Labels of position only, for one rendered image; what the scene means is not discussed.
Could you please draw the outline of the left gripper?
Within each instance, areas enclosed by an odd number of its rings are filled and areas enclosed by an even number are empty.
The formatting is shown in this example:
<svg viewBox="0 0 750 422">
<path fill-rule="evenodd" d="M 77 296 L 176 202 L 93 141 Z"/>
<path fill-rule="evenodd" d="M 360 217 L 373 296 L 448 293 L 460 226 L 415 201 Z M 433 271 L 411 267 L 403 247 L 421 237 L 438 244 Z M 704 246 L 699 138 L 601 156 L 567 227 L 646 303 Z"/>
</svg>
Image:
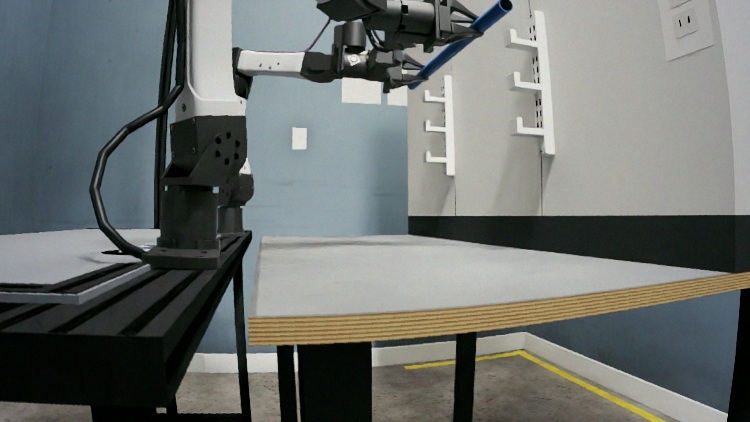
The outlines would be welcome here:
<svg viewBox="0 0 750 422">
<path fill-rule="evenodd" d="M 406 64 L 406 63 L 408 63 L 408 64 Z M 417 67 L 415 67 L 415 66 L 417 66 Z M 424 67 L 425 67 L 425 65 L 417 62 L 412 57 L 410 57 L 408 54 L 403 53 L 403 63 L 401 63 L 401 66 L 392 67 L 391 68 L 391 79 L 387 83 L 383 82 L 383 93 L 384 94 L 389 94 L 391 92 L 390 89 L 394 90 L 394 89 L 397 89 L 397 88 L 400 88 L 400 87 L 403 87 L 403 86 L 407 86 L 407 85 L 410 85 L 410 84 L 413 84 L 413 83 L 427 82 L 429 80 L 428 78 L 421 77 L 421 76 L 416 76 L 416 75 L 411 75 L 411 74 L 406 74 L 406 73 L 402 73 L 402 69 L 404 69 L 404 70 L 421 70 Z M 412 81 L 412 82 L 410 82 L 410 81 Z"/>
</svg>

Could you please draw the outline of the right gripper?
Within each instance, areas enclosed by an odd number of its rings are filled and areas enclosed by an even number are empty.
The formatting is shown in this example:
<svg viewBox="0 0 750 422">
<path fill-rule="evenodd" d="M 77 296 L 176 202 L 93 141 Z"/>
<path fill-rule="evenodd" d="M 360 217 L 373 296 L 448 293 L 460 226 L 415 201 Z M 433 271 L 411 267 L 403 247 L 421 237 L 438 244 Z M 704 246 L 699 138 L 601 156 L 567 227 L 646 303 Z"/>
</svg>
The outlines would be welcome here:
<svg viewBox="0 0 750 422">
<path fill-rule="evenodd" d="M 406 9 L 406 14 L 401 14 L 402 25 L 399 25 L 397 32 L 428 35 L 429 38 L 423 43 L 424 53 L 432 53 L 434 46 L 442 47 L 484 35 L 478 30 L 456 24 L 473 23 L 479 18 L 457 0 L 423 0 L 422 2 L 400 0 L 400 2 L 401 9 Z M 467 17 L 452 14 L 453 12 Z"/>
</svg>

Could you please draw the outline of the blue metal bar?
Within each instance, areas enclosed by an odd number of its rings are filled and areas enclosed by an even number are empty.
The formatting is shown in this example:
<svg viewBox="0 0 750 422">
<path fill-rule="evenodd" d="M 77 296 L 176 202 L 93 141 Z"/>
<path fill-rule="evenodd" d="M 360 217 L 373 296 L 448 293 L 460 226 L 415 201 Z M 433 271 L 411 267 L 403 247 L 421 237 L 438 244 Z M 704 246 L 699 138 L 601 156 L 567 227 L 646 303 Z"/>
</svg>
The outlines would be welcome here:
<svg viewBox="0 0 750 422">
<path fill-rule="evenodd" d="M 491 6 L 484 14 L 482 14 L 475 22 L 473 22 L 469 28 L 485 32 L 506 14 L 513 9 L 513 4 L 510 0 L 498 0 L 493 6 Z M 465 39 L 455 43 L 449 44 L 443 49 L 434 59 L 432 59 L 423 69 L 421 69 L 416 75 L 429 78 L 433 73 L 440 69 L 444 64 L 451 60 L 455 55 L 467 47 L 474 39 Z M 423 82 L 421 82 L 423 83 Z M 410 90 L 414 90 L 421 83 L 415 83 L 407 85 Z"/>
</svg>

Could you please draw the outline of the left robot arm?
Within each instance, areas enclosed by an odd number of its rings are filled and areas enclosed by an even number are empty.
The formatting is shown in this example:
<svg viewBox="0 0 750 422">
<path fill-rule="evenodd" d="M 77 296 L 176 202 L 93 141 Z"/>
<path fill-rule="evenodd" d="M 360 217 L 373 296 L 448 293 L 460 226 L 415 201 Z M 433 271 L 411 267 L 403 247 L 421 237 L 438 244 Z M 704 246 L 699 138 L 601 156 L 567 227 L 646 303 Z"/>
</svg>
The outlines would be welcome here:
<svg viewBox="0 0 750 422">
<path fill-rule="evenodd" d="M 365 67 L 368 67 L 365 81 L 387 83 L 391 79 L 391 68 L 401 66 L 403 52 L 392 50 L 385 53 L 375 48 L 369 49 L 366 53 L 367 63 L 365 55 L 360 54 L 366 51 L 366 37 L 364 23 L 346 22 L 334 27 L 331 54 L 328 55 L 308 51 L 305 53 L 261 53 L 233 47 L 232 68 L 234 89 L 238 99 L 238 114 L 245 116 L 246 100 L 249 99 L 248 94 L 250 94 L 253 77 L 258 75 L 330 83 L 343 77 L 362 79 Z M 220 234 L 220 237 L 244 236 L 244 233 L 240 233 L 244 232 L 240 206 L 245 206 L 254 194 L 254 180 L 253 174 L 250 174 L 248 158 L 241 171 L 228 178 L 225 187 L 218 188 L 220 208 L 218 208 L 217 234 Z"/>
</svg>

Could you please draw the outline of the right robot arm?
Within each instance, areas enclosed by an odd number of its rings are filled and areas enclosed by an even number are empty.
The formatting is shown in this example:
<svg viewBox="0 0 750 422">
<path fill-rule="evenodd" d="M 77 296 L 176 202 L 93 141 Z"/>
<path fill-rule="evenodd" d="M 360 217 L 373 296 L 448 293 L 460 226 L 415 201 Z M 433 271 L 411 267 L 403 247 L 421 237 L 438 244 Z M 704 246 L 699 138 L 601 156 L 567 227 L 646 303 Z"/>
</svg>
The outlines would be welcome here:
<svg viewBox="0 0 750 422">
<path fill-rule="evenodd" d="M 406 14 L 400 0 L 315 1 L 333 21 L 362 19 L 367 30 L 384 31 L 384 49 L 415 48 L 429 38 L 396 32 Z M 170 124 L 172 160 L 160 178 L 160 186 L 167 186 L 161 196 L 160 236 L 142 254 L 142 263 L 218 269 L 221 241 L 213 187 L 225 187 L 243 168 L 248 152 L 246 116 L 238 116 L 233 82 L 232 0 L 182 3 L 183 86 L 176 122 Z"/>
</svg>

